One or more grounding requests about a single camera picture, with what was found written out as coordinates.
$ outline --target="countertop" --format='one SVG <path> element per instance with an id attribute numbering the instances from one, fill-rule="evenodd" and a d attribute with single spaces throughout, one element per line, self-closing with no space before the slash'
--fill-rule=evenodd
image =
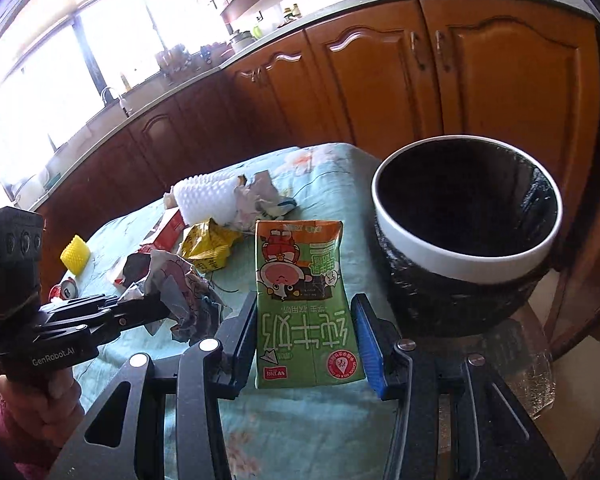
<path id="1" fill-rule="evenodd" d="M 105 134 L 98 142 L 96 142 L 84 155 L 82 155 L 75 163 L 58 179 L 58 181 L 53 185 L 49 191 L 47 191 L 43 196 L 41 196 L 34 205 L 30 208 L 30 210 L 35 211 L 39 208 L 43 203 L 46 202 L 48 197 L 65 181 L 65 179 L 78 167 L 80 164 L 88 158 L 95 150 L 97 150 L 101 145 L 103 145 L 107 140 L 109 140 L 112 136 L 114 136 L 118 131 L 127 126 L 129 123 L 134 121 L 137 117 L 139 117 L 144 112 L 150 110 L 156 105 L 160 104 L 165 99 L 174 95 L 175 93 L 181 91 L 187 86 L 195 84 L 197 81 L 204 79 L 205 77 L 211 76 L 217 72 L 224 70 L 229 67 L 234 62 L 242 59 L 245 56 L 248 56 L 251 52 L 258 50 L 260 47 L 265 46 L 283 36 L 287 36 L 295 30 L 300 30 L 302 28 L 306 28 L 312 23 L 322 22 L 329 18 L 334 18 L 337 15 L 344 14 L 347 11 L 359 9 L 366 6 L 372 6 L 381 2 L 388 2 L 392 0 L 343 0 L 329 7 L 325 7 L 324 9 L 317 10 L 316 12 L 312 12 L 311 14 L 302 17 L 299 20 L 296 20 L 285 27 L 279 28 L 276 31 L 273 31 L 270 34 L 267 34 L 263 38 L 260 38 L 254 43 L 251 43 L 247 48 L 241 50 L 239 53 L 235 54 L 233 57 L 229 58 L 227 61 L 222 63 L 222 65 L 208 70 L 207 72 L 200 74 L 199 76 L 193 77 L 192 79 L 185 81 L 184 83 L 170 89 L 165 92 L 163 95 L 140 108 L 137 112 L 133 113 L 128 119 L 120 123 L 113 130 Z M 557 4 L 560 6 L 569 7 L 570 9 L 576 9 L 586 14 L 592 15 L 592 11 L 589 9 L 589 6 L 583 0 L 545 0 L 551 2 L 552 4 Z"/>

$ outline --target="faucet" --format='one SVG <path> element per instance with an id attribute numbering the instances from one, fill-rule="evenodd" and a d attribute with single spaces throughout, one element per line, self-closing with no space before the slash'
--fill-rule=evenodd
<path id="1" fill-rule="evenodd" d="M 107 106 L 107 100 L 104 97 L 104 94 L 107 90 L 114 90 L 116 92 L 116 94 L 118 94 L 118 102 L 120 103 L 120 108 L 122 108 L 122 111 L 125 113 L 125 115 L 127 117 L 129 117 L 129 112 L 132 112 L 133 108 L 131 108 L 129 106 L 129 103 L 126 102 L 126 99 L 123 98 L 122 95 L 120 94 L 120 92 L 118 92 L 118 90 L 113 88 L 113 86 L 105 86 L 102 89 L 102 92 L 100 92 L 100 98 L 102 99 L 102 102 L 104 103 L 104 105 Z"/>

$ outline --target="yellow wrapper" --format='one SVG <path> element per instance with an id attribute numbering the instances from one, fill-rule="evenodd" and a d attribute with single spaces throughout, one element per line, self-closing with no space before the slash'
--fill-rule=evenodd
<path id="1" fill-rule="evenodd" d="M 231 245 L 241 234 L 220 227 L 212 218 L 185 229 L 178 255 L 192 263 L 199 272 L 222 269 L 231 254 Z"/>

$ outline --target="silver screw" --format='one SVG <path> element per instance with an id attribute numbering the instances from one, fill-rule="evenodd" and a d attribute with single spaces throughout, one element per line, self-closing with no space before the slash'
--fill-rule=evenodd
<path id="1" fill-rule="evenodd" d="M 398 348 L 403 352 L 411 352 L 416 349 L 416 342 L 411 339 L 400 339 L 397 343 Z"/>
<path id="2" fill-rule="evenodd" d="M 469 364 L 473 366 L 482 366 L 484 364 L 484 357 L 480 354 L 469 354 Z"/>

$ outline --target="cabinet handle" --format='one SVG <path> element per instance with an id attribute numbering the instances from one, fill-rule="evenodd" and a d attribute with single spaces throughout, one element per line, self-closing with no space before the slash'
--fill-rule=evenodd
<path id="1" fill-rule="evenodd" d="M 411 36 L 411 52 L 413 53 L 413 58 L 416 60 L 416 64 L 418 65 L 418 68 L 420 70 L 424 70 L 426 68 L 426 66 L 424 65 L 423 62 L 420 61 L 420 58 L 418 57 L 418 49 L 416 47 L 416 43 L 418 41 L 420 41 L 420 38 L 413 31 L 411 31 L 410 36 Z"/>
<path id="2" fill-rule="evenodd" d="M 451 65 L 446 62 L 445 54 L 443 51 L 443 43 L 445 43 L 445 35 L 439 30 L 436 31 L 436 50 L 438 51 L 438 56 L 440 56 L 440 61 L 442 62 L 442 68 L 445 69 L 445 72 L 449 72 L 451 70 Z"/>

